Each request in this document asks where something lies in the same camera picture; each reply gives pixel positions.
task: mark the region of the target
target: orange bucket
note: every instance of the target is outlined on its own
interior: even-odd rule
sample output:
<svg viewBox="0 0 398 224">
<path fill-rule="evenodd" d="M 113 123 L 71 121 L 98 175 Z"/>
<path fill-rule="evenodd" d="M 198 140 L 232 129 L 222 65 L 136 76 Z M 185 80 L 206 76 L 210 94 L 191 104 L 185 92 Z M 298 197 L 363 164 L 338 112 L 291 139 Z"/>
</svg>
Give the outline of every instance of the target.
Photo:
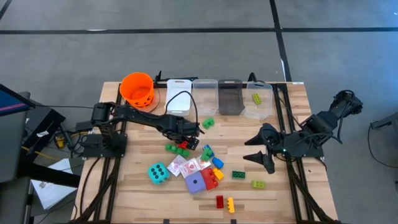
<svg viewBox="0 0 398 224">
<path fill-rule="evenodd" d="M 130 105 L 137 108 L 149 106 L 155 97 L 154 82 L 144 72 L 134 72 L 124 77 L 120 94 Z"/>
</svg>

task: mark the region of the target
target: white container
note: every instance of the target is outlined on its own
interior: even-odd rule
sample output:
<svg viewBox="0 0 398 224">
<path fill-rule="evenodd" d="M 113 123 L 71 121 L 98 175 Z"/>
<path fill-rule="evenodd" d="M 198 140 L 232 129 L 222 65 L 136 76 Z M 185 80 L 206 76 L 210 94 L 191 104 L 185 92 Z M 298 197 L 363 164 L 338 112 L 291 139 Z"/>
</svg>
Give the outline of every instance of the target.
<svg viewBox="0 0 398 224">
<path fill-rule="evenodd" d="M 261 104 L 254 102 L 253 95 L 258 94 Z M 266 119 L 272 113 L 272 86 L 262 82 L 248 82 L 244 96 L 244 116 L 252 119 Z"/>
<path fill-rule="evenodd" d="M 190 80 L 168 80 L 166 104 L 181 91 L 191 93 L 191 85 L 192 82 Z M 190 107 L 191 97 L 188 93 L 181 93 L 169 103 L 167 113 L 177 116 L 186 116 L 189 114 Z"/>
<path fill-rule="evenodd" d="M 218 81 L 197 79 L 192 85 L 192 96 L 198 108 L 198 115 L 215 115 L 218 110 Z"/>
</svg>

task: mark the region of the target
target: gray carpet floor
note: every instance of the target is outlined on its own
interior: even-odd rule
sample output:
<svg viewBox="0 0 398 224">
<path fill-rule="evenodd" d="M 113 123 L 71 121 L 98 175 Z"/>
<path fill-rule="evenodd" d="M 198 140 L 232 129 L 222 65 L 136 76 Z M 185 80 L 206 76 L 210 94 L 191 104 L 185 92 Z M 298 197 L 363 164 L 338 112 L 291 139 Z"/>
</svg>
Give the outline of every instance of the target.
<svg viewBox="0 0 398 224">
<path fill-rule="evenodd" d="M 281 28 L 398 27 L 398 4 L 392 0 L 275 2 Z M 8 8 L 0 17 L 0 31 L 274 27 L 266 0 L 0 0 L 0 7 L 4 4 Z M 344 144 L 324 147 L 339 219 L 398 223 L 398 170 L 377 163 L 366 140 L 370 122 L 398 111 L 398 33 L 362 31 L 283 32 L 282 37 L 291 79 L 305 83 L 314 113 L 327 110 L 340 90 L 355 91 L 364 103 L 361 114 L 344 121 Z M 46 105 L 91 106 L 103 82 L 120 81 L 133 71 L 242 80 L 254 72 L 264 81 L 285 80 L 274 32 L 22 33 L 0 32 L 1 83 L 30 91 Z M 57 111 L 67 117 L 67 127 L 90 118 L 89 110 Z M 392 166 L 398 166 L 396 139 L 390 126 L 371 131 L 375 156 Z M 53 149 L 44 152 L 68 157 Z M 35 206 L 37 223 L 46 211 L 40 202 Z M 72 208 L 69 204 L 42 223 L 65 222 Z"/>
</svg>

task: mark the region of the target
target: red block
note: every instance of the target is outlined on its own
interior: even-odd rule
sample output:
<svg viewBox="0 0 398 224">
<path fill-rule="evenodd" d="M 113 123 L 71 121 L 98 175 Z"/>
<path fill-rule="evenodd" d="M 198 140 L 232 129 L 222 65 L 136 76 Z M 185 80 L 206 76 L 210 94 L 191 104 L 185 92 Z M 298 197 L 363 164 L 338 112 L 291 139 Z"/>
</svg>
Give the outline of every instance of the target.
<svg viewBox="0 0 398 224">
<path fill-rule="evenodd" d="M 222 195 L 216 196 L 217 208 L 224 208 L 224 197 Z"/>
<path fill-rule="evenodd" d="M 204 170 L 201 170 L 200 172 L 203 179 L 205 180 L 207 190 L 211 190 L 218 186 L 216 176 L 214 175 L 214 172 L 212 171 L 211 168 L 206 168 Z"/>
<path fill-rule="evenodd" d="M 187 145 L 188 145 L 188 142 L 187 141 L 183 141 L 181 144 L 178 145 L 178 147 L 180 147 L 182 149 L 187 149 Z"/>
</svg>

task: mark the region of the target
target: wooden table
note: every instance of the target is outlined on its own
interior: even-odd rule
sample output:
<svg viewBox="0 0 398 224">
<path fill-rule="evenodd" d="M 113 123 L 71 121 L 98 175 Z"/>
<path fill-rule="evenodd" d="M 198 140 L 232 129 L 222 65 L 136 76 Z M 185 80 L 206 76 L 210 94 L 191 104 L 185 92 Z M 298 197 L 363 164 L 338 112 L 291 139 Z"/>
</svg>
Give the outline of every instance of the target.
<svg viewBox="0 0 398 224">
<path fill-rule="evenodd" d="M 118 85 L 118 82 L 104 83 L 100 101 L 116 101 Z M 287 83 L 287 86 L 293 114 L 301 122 L 311 115 L 305 86 L 294 83 Z M 153 111 L 154 114 L 164 112 L 166 88 L 160 88 L 159 93 L 160 103 Z M 225 163 L 222 168 L 225 177 L 219 181 L 217 188 L 195 195 L 188 193 L 181 175 L 172 176 L 163 185 L 154 185 L 150 181 L 147 175 L 148 167 L 159 161 L 167 166 L 175 154 L 165 151 L 164 147 L 170 141 L 154 128 L 128 123 L 128 145 L 126 155 L 121 160 L 112 223 L 162 223 L 165 218 L 170 219 L 171 223 L 230 223 L 231 219 L 237 219 L 238 223 L 295 223 L 286 164 L 274 159 L 275 173 L 270 175 L 263 166 L 242 158 L 259 150 L 265 151 L 264 146 L 244 145 L 245 141 L 257 134 L 262 123 L 270 123 L 279 128 L 275 102 L 273 104 L 272 115 L 262 121 L 248 119 L 243 115 L 214 116 L 215 125 L 206 130 L 206 134 L 200 135 L 200 144 L 190 158 L 198 157 L 202 152 L 202 146 L 209 144 L 216 156 Z M 285 126 L 289 127 L 286 111 L 283 111 Z M 194 117 L 195 112 L 192 110 L 188 119 L 194 121 Z M 94 160 L 91 158 L 85 162 L 76 198 L 78 208 L 81 186 Z M 98 192 L 103 161 L 104 159 L 101 159 L 95 165 L 88 178 L 83 209 Z M 303 163 L 310 193 L 326 214 L 337 219 L 324 166 L 312 158 L 304 158 Z M 232 179 L 232 170 L 245 171 L 246 179 Z M 264 181 L 265 190 L 253 189 L 252 180 Z M 228 213 L 226 207 L 216 209 L 216 195 L 224 195 L 225 206 L 227 197 L 234 198 L 235 213 Z M 302 216 L 306 218 L 301 193 L 299 197 Z M 103 200 L 101 219 L 105 217 L 107 203 L 108 194 Z"/>
</svg>

